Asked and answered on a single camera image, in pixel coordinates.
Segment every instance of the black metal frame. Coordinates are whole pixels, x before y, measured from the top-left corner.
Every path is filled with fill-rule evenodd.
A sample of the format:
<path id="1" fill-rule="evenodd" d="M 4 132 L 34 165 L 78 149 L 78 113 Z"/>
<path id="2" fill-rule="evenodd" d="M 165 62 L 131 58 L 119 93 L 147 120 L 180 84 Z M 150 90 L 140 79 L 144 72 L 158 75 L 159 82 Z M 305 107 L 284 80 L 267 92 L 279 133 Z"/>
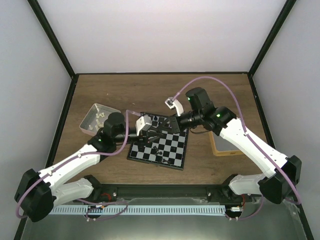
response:
<path id="1" fill-rule="evenodd" d="M 58 42 L 58 39 L 56 38 L 45 14 L 43 13 L 39 3 L 37 0 L 28 0 L 31 8 L 33 9 L 36 17 L 38 18 L 40 24 L 42 25 L 45 33 L 47 34 L 49 40 L 51 41 L 54 49 L 56 50 L 58 56 L 60 57 L 61 62 L 63 63 L 65 69 L 69 73 L 71 77 L 71 83 L 70 87 L 66 96 L 66 100 L 62 109 L 62 113 L 60 116 L 60 120 L 58 122 L 58 126 L 54 135 L 53 143 L 50 149 L 50 153 L 47 159 L 46 167 L 53 164 L 53 161 L 56 156 L 56 152 L 58 149 L 59 141 L 61 138 L 61 134 L 66 122 L 66 118 L 68 115 L 68 111 L 71 105 L 71 101 L 76 89 L 77 81 L 79 78 L 79 75 L 87 75 L 87 74 L 109 74 L 109 75 L 164 75 L 164 74 L 247 74 L 249 83 L 252 89 L 252 93 L 254 95 L 255 103 L 258 109 L 258 113 L 262 122 L 263 130 L 266 136 L 267 143 L 275 148 L 275 144 L 273 142 L 268 123 L 261 105 L 261 102 L 259 100 L 259 96 L 255 87 L 255 83 L 253 80 L 253 76 L 256 73 L 259 65 L 263 61 L 263 58 L 265 57 L 266 53 L 268 52 L 268 49 L 270 48 L 272 42 L 276 38 L 279 30 L 281 29 L 283 23 L 285 22 L 287 16 L 289 15 L 291 9 L 293 8 L 296 0 L 287 0 L 277 17 L 270 33 L 268 34 L 261 50 L 259 51 L 252 67 L 250 68 L 249 72 L 124 72 L 124 73 L 114 73 L 114 72 L 108 72 L 108 73 L 80 73 L 75 74 L 72 66 L 70 65 L 61 45 Z M 223 201 L 223 199 L 219 198 L 219 194 L 217 190 L 220 190 L 222 185 L 126 185 L 126 184 L 104 184 L 105 188 L 115 188 L 117 189 L 117 196 L 118 197 L 125 197 L 125 198 L 159 198 L 159 197 L 173 197 L 173 198 L 179 198 L 179 197 L 189 197 L 189 198 L 207 198 L 211 202 L 217 201 Z M 238 199 L 235 201 L 228 201 L 223 202 L 224 204 L 230 204 L 232 202 L 237 202 Z M 313 240 L 313 235 L 311 232 L 311 229 L 309 227 L 306 215 L 304 213 L 302 205 L 298 206 L 299 208 L 299 216 L 300 220 L 302 222 L 305 234 L 307 236 L 308 240 Z M 17 229 L 16 235 L 14 237 L 15 240 L 20 240 L 22 237 L 22 233 L 24 230 L 26 224 L 26 219 L 22 219 L 20 221 L 19 227 Z"/>

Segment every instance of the wooden board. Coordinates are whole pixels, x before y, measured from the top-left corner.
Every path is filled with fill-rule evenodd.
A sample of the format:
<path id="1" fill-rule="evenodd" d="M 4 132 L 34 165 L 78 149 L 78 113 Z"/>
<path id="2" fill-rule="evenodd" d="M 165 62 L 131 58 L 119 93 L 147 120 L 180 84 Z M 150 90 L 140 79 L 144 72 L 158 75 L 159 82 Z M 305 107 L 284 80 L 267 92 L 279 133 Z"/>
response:
<path id="1" fill-rule="evenodd" d="M 76 152 L 90 139 L 89 135 L 81 132 L 79 125 L 94 103 L 118 109 L 122 113 L 130 109 L 136 112 L 172 115 L 175 112 L 169 110 L 165 100 L 173 97 L 187 82 L 198 76 L 200 74 L 80 75 L 54 163 Z M 265 140 L 247 75 L 214 76 L 225 82 L 235 93 L 247 127 Z M 178 99 L 185 111 L 191 109 L 185 92 L 195 87 L 206 89 L 215 106 L 226 106 L 238 114 L 229 92 L 210 79 L 193 83 L 180 95 Z M 136 116 L 129 116 L 131 127 L 136 120 Z M 221 184 L 231 174 L 260 173 L 259 168 L 245 155 L 213 156 L 208 133 L 190 133 L 183 171 L 127 160 L 128 150 L 129 146 L 126 146 L 120 154 L 87 168 L 72 181 L 91 174 L 106 184 Z"/>

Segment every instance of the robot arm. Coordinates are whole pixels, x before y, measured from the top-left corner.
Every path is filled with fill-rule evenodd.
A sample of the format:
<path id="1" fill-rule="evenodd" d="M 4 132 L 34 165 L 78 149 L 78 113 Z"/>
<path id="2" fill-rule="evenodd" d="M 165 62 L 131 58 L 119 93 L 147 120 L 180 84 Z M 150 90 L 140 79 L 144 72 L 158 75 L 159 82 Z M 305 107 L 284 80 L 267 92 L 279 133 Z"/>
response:
<path id="1" fill-rule="evenodd" d="M 215 107 L 203 88 L 193 88 L 185 95 L 192 110 L 181 112 L 181 109 L 177 109 L 177 114 L 169 117 L 172 133 L 179 133 L 184 129 L 202 125 L 206 130 L 213 131 L 217 136 L 232 143 L 260 168 L 262 174 L 248 176 L 233 174 L 225 181 L 229 190 L 235 195 L 262 194 L 272 203 L 280 204 L 292 189 L 274 164 L 282 169 L 296 185 L 300 178 L 301 160 L 295 155 L 289 158 L 275 150 L 248 128 L 244 131 L 241 120 L 227 107 Z M 172 102 L 170 105 L 167 103 L 169 101 L 172 101 L 172 98 L 166 100 L 170 109 L 174 109 L 172 106 L 180 106 L 176 99 L 175 104 Z M 249 140 L 248 134 L 270 156 L 274 164 Z"/>
<path id="2" fill-rule="evenodd" d="M 149 130 L 151 122 L 150 117 L 141 116 L 136 121 L 136 128 L 129 129 L 127 143 L 145 144 L 160 137 L 161 133 Z M 115 152 L 117 149 L 116 143 L 122 143 L 124 139 L 124 116 L 118 112 L 110 114 L 104 123 L 104 127 L 100 128 L 97 134 L 80 150 L 39 172 L 35 172 L 33 169 L 26 171 L 14 196 L 15 201 L 19 202 L 29 187 L 46 175 L 47 177 L 35 186 L 21 202 L 21 208 L 33 222 L 43 219 L 53 207 L 69 201 L 88 197 L 94 201 L 100 195 L 101 186 L 93 176 L 89 175 L 75 182 L 64 183 L 107 157 L 99 153 Z"/>

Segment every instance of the plastic container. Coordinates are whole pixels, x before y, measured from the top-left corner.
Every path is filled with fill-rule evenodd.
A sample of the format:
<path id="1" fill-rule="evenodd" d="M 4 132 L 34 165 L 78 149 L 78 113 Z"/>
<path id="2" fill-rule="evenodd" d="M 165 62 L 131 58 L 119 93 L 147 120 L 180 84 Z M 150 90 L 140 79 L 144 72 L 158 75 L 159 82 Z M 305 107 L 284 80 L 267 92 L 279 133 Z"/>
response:
<path id="1" fill-rule="evenodd" d="M 120 111 L 99 103 L 93 104 L 79 126 L 81 131 L 90 136 L 96 135 L 111 113 L 120 113 Z"/>

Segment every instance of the chessboard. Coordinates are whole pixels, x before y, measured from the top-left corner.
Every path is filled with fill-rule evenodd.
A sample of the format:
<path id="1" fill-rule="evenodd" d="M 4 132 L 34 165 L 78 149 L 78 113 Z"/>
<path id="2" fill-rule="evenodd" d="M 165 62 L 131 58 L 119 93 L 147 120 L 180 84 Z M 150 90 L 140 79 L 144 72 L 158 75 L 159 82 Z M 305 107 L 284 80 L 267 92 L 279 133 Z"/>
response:
<path id="1" fill-rule="evenodd" d="M 168 118 L 167 116 L 151 113 L 145 114 L 151 118 L 152 126 L 155 128 Z M 162 133 L 165 134 L 164 137 L 146 145 L 139 145 L 136 142 L 132 143 L 127 159 L 183 170 L 189 129 L 177 134 L 170 134 L 167 131 L 162 131 Z"/>

